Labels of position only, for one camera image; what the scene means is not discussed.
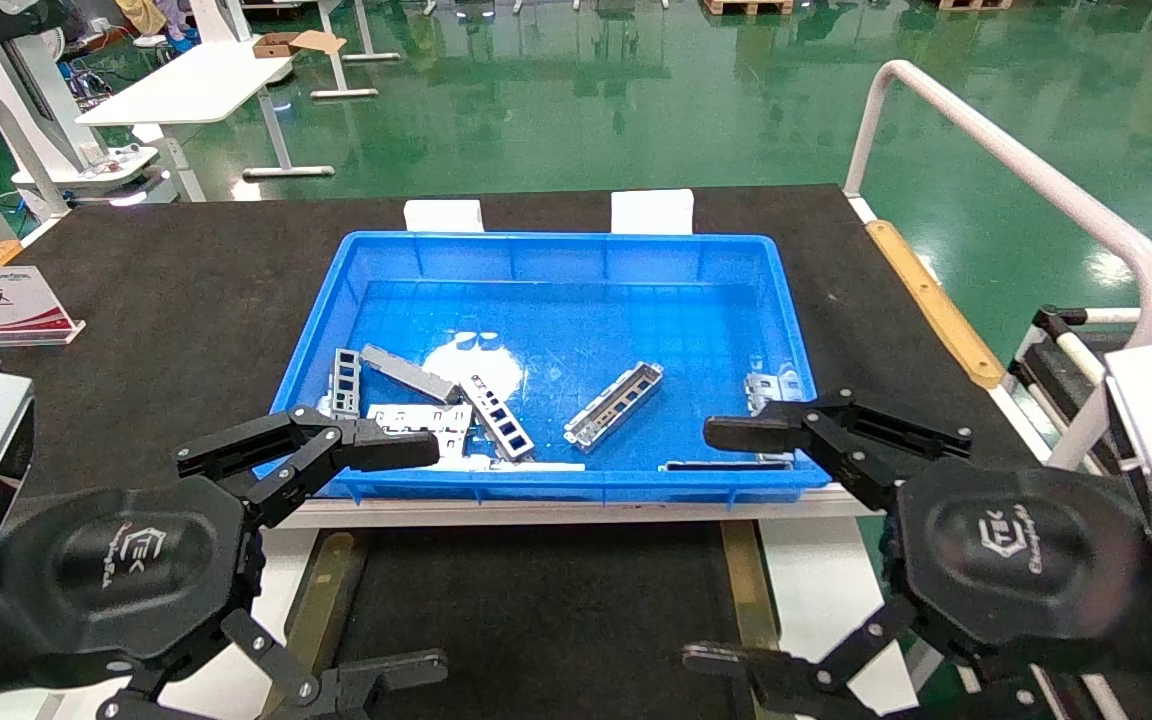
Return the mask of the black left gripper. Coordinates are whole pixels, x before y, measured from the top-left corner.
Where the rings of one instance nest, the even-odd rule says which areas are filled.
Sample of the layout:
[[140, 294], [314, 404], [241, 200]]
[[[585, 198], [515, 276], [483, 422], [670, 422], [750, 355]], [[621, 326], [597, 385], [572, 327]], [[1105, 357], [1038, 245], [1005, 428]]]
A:
[[370, 715], [381, 694], [444, 682], [440, 650], [308, 673], [243, 611], [265, 564], [257, 526], [282, 524], [346, 469], [429, 468], [439, 457], [429, 430], [389, 433], [297, 406], [179, 448], [179, 477], [209, 480], [18, 501], [0, 530], [0, 694], [147, 669], [97, 719], [200, 719], [157, 702], [164, 673], [185, 679], [227, 638], [282, 694], [266, 719]]

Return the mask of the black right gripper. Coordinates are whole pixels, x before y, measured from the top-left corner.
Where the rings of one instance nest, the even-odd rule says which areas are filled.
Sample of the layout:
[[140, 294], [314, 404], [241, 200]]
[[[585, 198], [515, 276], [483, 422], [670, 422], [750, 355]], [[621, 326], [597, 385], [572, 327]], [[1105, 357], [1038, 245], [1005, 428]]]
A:
[[[685, 669], [744, 679], [764, 710], [812, 719], [1044, 719], [1036, 683], [983, 685], [955, 702], [878, 714], [852, 692], [902, 632], [948, 659], [992, 670], [1152, 680], [1152, 539], [1111, 480], [1052, 468], [991, 470], [963, 460], [973, 429], [851, 389], [810, 402], [771, 400], [755, 416], [710, 416], [717, 450], [803, 452], [869, 510], [890, 511], [899, 538], [890, 600], [810, 662], [778, 650], [698, 642]], [[878, 447], [933, 462], [905, 479]]]

